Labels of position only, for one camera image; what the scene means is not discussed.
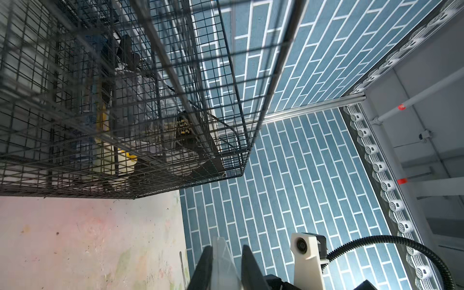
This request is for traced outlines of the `white remote control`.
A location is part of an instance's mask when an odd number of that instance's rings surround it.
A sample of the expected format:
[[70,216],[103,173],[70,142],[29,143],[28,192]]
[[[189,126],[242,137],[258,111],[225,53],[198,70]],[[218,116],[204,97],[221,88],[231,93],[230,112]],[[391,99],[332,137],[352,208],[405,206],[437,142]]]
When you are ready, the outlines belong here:
[[234,264],[233,256],[224,238],[212,241],[213,261],[210,290],[241,290],[242,284]]

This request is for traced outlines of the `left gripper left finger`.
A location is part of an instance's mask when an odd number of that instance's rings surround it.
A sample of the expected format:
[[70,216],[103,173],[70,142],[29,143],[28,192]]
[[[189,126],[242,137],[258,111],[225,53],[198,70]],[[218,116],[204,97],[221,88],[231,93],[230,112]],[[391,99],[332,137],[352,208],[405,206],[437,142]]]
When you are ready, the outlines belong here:
[[213,271],[213,247],[206,246],[199,259],[187,290],[208,290]]

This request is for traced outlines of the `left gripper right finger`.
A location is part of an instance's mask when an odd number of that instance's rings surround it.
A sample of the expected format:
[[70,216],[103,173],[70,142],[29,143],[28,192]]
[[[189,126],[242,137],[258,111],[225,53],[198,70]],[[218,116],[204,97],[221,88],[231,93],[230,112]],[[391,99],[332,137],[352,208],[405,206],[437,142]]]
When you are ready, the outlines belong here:
[[241,282],[244,290],[270,290],[248,245],[242,248]]

